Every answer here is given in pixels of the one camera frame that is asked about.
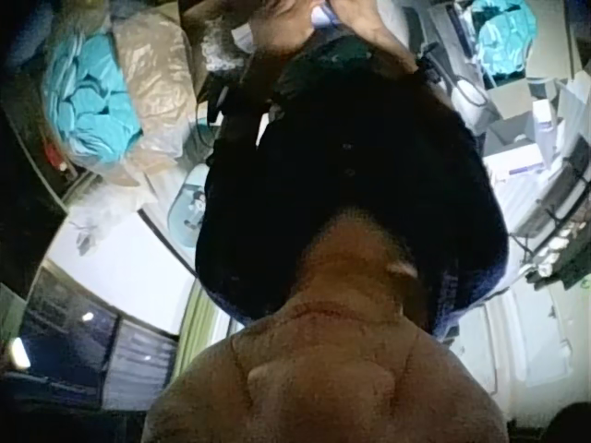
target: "blue cloth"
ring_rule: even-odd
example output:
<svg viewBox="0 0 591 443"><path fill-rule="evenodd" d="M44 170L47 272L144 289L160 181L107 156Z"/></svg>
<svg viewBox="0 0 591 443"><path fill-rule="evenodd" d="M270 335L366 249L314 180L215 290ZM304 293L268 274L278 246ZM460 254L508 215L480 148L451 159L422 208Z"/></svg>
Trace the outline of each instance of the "blue cloth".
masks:
<svg viewBox="0 0 591 443"><path fill-rule="evenodd" d="M43 82L45 111L72 161L120 162L141 135L113 42L74 33L55 48Z"/></svg>
<svg viewBox="0 0 591 443"><path fill-rule="evenodd" d="M491 76L525 70L527 52L537 35L537 21L524 0L476 0L472 4L477 58Z"/></svg>

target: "blue item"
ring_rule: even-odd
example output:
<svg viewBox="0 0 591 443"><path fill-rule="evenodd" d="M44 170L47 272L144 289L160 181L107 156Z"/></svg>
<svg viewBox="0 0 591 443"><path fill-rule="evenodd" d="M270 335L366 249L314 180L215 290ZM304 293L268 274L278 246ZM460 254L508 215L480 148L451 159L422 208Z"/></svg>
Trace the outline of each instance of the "blue item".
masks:
<svg viewBox="0 0 591 443"><path fill-rule="evenodd" d="M141 135L111 37L60 42L43 81L45 111L70 158L92 169L120 162Z"/></svg>
<svg viewBox="0 0 591 443"><path fill-rule="evenodd" d="M537 21L524 0L476 0L472 4L477 58L487 74L511 76L525 71Z"/></svg>

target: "dark shirt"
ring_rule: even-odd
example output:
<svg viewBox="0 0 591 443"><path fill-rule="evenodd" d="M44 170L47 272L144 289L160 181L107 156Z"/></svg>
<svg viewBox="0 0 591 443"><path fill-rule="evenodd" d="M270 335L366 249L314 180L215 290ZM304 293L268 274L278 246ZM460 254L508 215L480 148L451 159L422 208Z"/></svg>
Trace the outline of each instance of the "dark shirt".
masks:
<svg viewBox="0 0 591 443"><path fill-rule="evenodd" d="M507 233L475 141L427 91L369 72L330 78L283 106L259 144L216 141L196 269L243 323L286 300L302 253L356 207L402 239L441 336L489 293Z"/></svg>

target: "fluorescent light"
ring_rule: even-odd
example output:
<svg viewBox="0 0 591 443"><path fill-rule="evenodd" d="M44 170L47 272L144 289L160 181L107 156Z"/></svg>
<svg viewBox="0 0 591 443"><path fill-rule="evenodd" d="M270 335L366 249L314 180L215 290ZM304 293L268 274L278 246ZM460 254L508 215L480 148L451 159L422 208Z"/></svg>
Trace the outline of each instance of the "fluorescent light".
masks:
<svg viewBox="0 0 591 443"><path fill-rule="evenodd" d="M29 356L20 338L14 339L10 344L10 356L12 357L12 363L14 363L17 369L30 368Z"/></svg>

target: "clear plastic bag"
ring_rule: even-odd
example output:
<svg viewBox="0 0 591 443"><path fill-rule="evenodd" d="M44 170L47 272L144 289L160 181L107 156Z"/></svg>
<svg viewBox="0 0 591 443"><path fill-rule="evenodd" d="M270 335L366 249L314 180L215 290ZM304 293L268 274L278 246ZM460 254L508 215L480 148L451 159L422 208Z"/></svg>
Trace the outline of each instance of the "clear plastic bag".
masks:
<svg viewBox="0 0 591 443"><path fill-rule="evenodd" d="M111 230L156 197L145 181L138 186L118 186L97 177L69 208L69 223L78 230L81 256L91 253Z"/></svg>
<svg viewBox="0 0 591 443"><path fill-rule="evenodd" d="M143 130L128 157L153 174L181 156L196 120L187 37L178 24L155 9L117 21L113 31Z"/></svg>
<svg viewBox="0 0 591 443"><path fill-rule="evenodd" d="M54 139L74 163L138 186L175 164L196 119L186 36L140 3L69 0L63 11L42 83Z"/></svg>
<svg viewBox="0 0 591 443"><path fill-rule="evenodd" d="M141 126L110 28L106 0L66 1L46 47L43 107L54 141L70 160L136 186L126 155Z"/></svg>

